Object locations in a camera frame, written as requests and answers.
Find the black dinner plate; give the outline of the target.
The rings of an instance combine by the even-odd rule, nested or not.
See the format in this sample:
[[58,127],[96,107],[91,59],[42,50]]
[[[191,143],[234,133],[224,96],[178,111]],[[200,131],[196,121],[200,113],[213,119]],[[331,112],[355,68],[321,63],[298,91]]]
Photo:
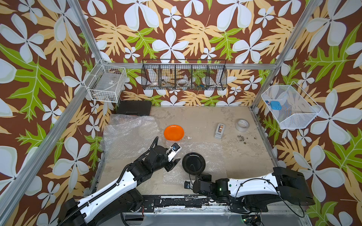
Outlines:
[[199,153],[188,153],[183,157],[182,167],[190,175],[200,175],[206,168],[206,161]]

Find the bubble wrap pile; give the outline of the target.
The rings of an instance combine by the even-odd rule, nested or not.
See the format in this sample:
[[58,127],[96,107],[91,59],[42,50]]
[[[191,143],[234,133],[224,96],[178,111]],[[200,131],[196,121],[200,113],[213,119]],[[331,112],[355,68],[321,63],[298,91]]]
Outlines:
[[160,134],[152,116],[111,115],[101,141],[105,162],[139,157]]

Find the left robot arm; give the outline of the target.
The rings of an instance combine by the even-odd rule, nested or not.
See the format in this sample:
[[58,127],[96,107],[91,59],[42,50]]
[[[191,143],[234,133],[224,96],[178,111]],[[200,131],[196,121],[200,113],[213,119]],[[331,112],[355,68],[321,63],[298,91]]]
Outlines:
[[75,201],[71,199],[61,207],[59,226],[86,226],[107,206],[122,195],[150,179],[155,171],[171,171],[181,160],[175,156],[181,146],[174,143],[170,148],[154,145],[132,163],[127,164],[121,175],[101,190]]

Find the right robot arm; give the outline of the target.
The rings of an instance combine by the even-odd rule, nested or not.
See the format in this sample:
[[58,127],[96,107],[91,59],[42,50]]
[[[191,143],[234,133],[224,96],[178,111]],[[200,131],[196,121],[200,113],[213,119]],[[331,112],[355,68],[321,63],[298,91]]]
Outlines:
[[303,173],[283,167],[274,167],[272,173],[249,179],[212,181],[210,174],[200,174],[184,186],[216,203],[227,204],[231,212],[240,214],[267,212],[267,206],[275,202],[315,205]]

